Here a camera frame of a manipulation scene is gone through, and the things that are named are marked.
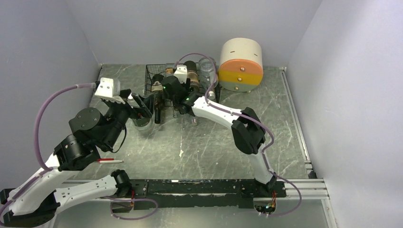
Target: gray marble table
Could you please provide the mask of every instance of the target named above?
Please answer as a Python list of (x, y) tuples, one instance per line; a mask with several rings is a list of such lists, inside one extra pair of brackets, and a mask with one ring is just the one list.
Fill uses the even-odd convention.
[[(144, 92), (145, 65), (103, 65), (99, 77), (119, 79), (121, 88)], [(304, 156), (290, 110), (289, 100), (278, 68), (265, 67), (261, 84), (250, 93), (222, 90), (220, 104), (244, 109), (253, 108), (260, 120), (275, 135), (267, 150), (274, 170), (289, 179), (308, 178)], [(107, 106), (93, 97), (91, 107), (106, 113)], [(101, 157), (123, 160), (120, 164), (93, 163), (74, 179), (99, 179), (113, 170), (123, 169), (131, 179), (246, 179), (253, 169), (246, 155), (235, 146), (232, 133), (207, 119), (192, 126), (186, 115), (173, 118), (172, 108), (162, 112), (161, 124), (152, 132), (140, 134), (132, 121), (126, 123), (127, 138), (121, 150)], [(120, 145), (123, 133), (115, 147)]]

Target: floor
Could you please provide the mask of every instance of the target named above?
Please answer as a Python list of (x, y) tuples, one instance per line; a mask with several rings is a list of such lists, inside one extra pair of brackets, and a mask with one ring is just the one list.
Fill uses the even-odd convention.
[[(100, 77), (119, 79), (121, 88), (144, 93), (145, 65), (103, 65)], [(267, 150), (274, 170), (288, 179), (308, 178), (304, 156), (297, 137), (296, 124), (280, 70), (264, 68), (261, 84), (250, 93), (222, 90), (220, 104), (244, 109), (250, 107), (275, 135), (275, 143)], [(102, 113), (107, 106), (96, 97), (90, 103)], [(233, 142), (232, 133), (207, 119), (192, 126), (186, 115), (173, 117), (172, 108), (162, 113), (161, 124), (148, 134), (140, 133), (132, 121), (126, 123), (128, 135), (121, 150), (101, 157), (123, 160), (120, 164), (93, 163), (74, 179), (100, 179), (116, 169), (125, 170), (131, 179), (247, 179), (253, 170), (246, 155)], [(120, 135), (115, 146), (123, 138)]]

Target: wire basket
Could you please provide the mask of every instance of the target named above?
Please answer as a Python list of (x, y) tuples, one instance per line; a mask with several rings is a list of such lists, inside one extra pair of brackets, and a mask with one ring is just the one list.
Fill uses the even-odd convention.
[[(199, 71), (199, 64), (196, 63), (197, 70)], [(154, 75), (163, 75), (164, 77), (166, 76), (165, 73), (165, 64), (148, 64), (145, 65), (145, 84), (144, 84), (144, 95), (148, 95), (151, 93), (151, 79), (153, 78)], [(201, 87), (202, 92), (206, 91), (207, 88)], [(221, 87), (220, 83), (217, 84), (217, 86), (214, 88), (215, 92), (215, 102), (220, 101), (220, 93), (221, 93)]]

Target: purple cable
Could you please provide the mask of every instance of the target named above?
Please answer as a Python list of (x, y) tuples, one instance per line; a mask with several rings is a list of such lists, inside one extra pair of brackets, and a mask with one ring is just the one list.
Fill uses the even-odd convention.
[(60, 94), (73, 90), (73, 89), (78, 89), (78, 88), (95, 88), (95, 83), (84, 83), (84, 84), (79, 84), (79, 85), (74, 85), (74, 86), (70, 86), (67, 88), (64, 88), (62, 90), (59, 90), (57, 92), (55, 92), (54, 94), (52, 94), (52, 96), (50, 96), (41, 106), (41, 108), (38, 111), (37, 117), (35, 119), (35, 124), (34, 124), (34, 148), (35, 148), (35, 156), (39, 162), (39, 165), (46, 171), (51, 171), (52, 169), (49, 168), (48, 166), (46, 166), (45, 162), (42, 159), (42, 156), (40, 154), (40, 149), (39, 149), (39, 124), (40, 124), (40, 120), (42, 118), (43, 113), (45, 112), (46, 107), (50, 104), (50, 102), (55, 99), (57, 96), (59, 96)]
[(7, 203), (5, 203), (3, 205), (3, 207), (1, 207), (0, 209), (0, 215), (3, 213), (3, 211), (13, 202), (15, 201), (18, 197), (20, 197), (37, 179), (41, 178), (45, 173), (47, 173), (48, 171), (43, 170), (42, 172), (40, 172), (38, 174), (38, 176), (33, 177), (32, 179), (30, 179), (24, 186), (22, 186), (22, 188), (15, 193), (15, 195), (13, 197), (11, 197), (11, 200), (7, 201)]
[[(218, 75), (218, 73), (217, 73), (217, 66), (214, 64), (214, 61), (213, 61), (210, 57), (207, 57), (207, 56), (205, 56), (205, 55), (203, 55), (203, 54), (200, 54), (200, 53), (189, 53), (189, 54), (184, 55), (182, 58), (180, 58), (180, 59), (175, 63), (175, 65), (173, 66), (173, 68), (175, 69), (176, 66), (178, 65), (178, 63), (179, 63), (183, 58), (185, 58), (185, 57), (187, 57), (187, 56), (189, 56), (189, 55), (200, 55), (200, 56), (206, 57), (206, 58), (211, 62), (211, 64), (214, 66), (215, 78), (214, 78), (213, 81), (216, 81), (216, 80), (217, 80), (217, 75)], [(283, 177), (281, 177), (281, 176), (278, 176), (276, 173), (270, 171), (269, 163), (268, 163), (267, 158), (266, 158), (266, 156), (265, 156), (265, 150), (266, 150), (268, 147), (270, 147), (271, 145), (273, 145), (273, 143), (274, 143), (274, 135), (271, 133), (271, 131), (269, 130), (269, 128), (266, 127), (264, 124), (262, 124), (261, 122), (255, 120), (255, 119), (253, 119), (253, 118), (251, 118), (251, 117), (249, 117), (249, 116), (247, 116), (247, 115), (239, 114), (239, 113), (231, 113), (230, 111), (228, 111), (228, 110), (226, 110), (226, 109), (223, 109), (223, 108), (220, 108), (220, 107), (217, 107), (217, 106), (211, 104), (211, 103), (209, 102), (209, 100), (207, 99), (207, 97), (208, 97), (209, 91), (212, 90), (213, 86), (214, 86), (214, 83), (211, 83), (210, 86), (209, 86), (209, 88), (206, 90), (206, 93), (204, 94), (204, 99), (206, 100), (206, 103), (207, 103), (208, 105), (210, 105), (211, 107), (215, 108), (215, 109), (218, 109), (218, 110), (220, 110), (220, 111), (223, 111), (223, 112), (228, 113), (228, 114), (231, 114), (231, 115), (233, 114), (233, 115), (240, 116), (240, 117), (242, 117), (242, 118), (248, 119), (248, 120), (250, 120), (250, 121), (252, 121), (252, 122), (258, 124), (259, 126), (261, 126), (261, 127), (270, 135), (270, 138), (271, 138), (271, 142), (270, 142), (269, 144), (267, 144), (267, 145), (262, 149), (262, 157), (263, 157), (263, 161), (264, 161), (264, 163), (265, 163), (265, 165), (266, 165), (267, 170), (269, 171), (269, 173), (270, 173), (271, 175), (273, 175), (273, 176), (275, 176), (276, 178), (281, 179), (281, 180), (285, 181), (286, 183), (290, 184), (291, 186), (293, 186), (293, 187), (295, 188), (295, 190), (297, 190), (297, 192), (298, 192), (299, 201), (298, 201), (298, 204), (297, 204), (293, 209), (291, 209), (291, 210), (289, 210), (289, 211), (286, 211), (286, 212), (284, 212), (284, 213), (280, 213), (280, 214), (272, 214), (272, 215), (269, 215), (269, 217), (280, 217), (280, 216), (284, 216), (284, 215), (287, 215), (287, 214), (289, 214), (289, 213), (295, 211), (296, 209), (298, 209), (299, 206), (300, 206), (301, 203), (302, 203), (301, 191), (298, 189), (298, 187), (297, 187), (294, 183), (292, 183), (292, 182), (290, 182), (289, 180), (287, 180), (287, 179), (285, 179), (285, 178), (283, 178)]]
[(105, 196), (104, 198), (109, 199), (109, 200), (112, 200), (112, 201), (116, 201), (116, 202), (148, 201), (148, 202), (152, 202), (152, 203), (155, 204), (155, 209), (154, 209), (150, 214), (144, 215), (144, 216), (138, 217), (138, 218), (124, 218), (124, 217), (120, 217), (120, 216), (115, 215), (115, 214), (113, 213), (113, 211), (112, 211), (112, 204), (111, 204), (111, 206), (110, 206), (111, 215), (112, 215), (113, 217), (115, 217), (115, 218), (117, 218), (117, 219), (121, 219), (121, 220), (140, 220), (140, 219), (145, 219), (145, 218), (148, 218), (148, 217), (152, 216), (153, 214), (155, 214), (156, 211), (157, 211), (157, 209), (158, 209), (158, 203), (157, 203), (157, 201), (155, 201), (155, 200), (153, 200), (153, 199), (147, 199), (147, 198), (144, 198), (144, 199), (116, 199), (116, 198), (112, 198), (112, 197), (109, 197), (109, 196)]

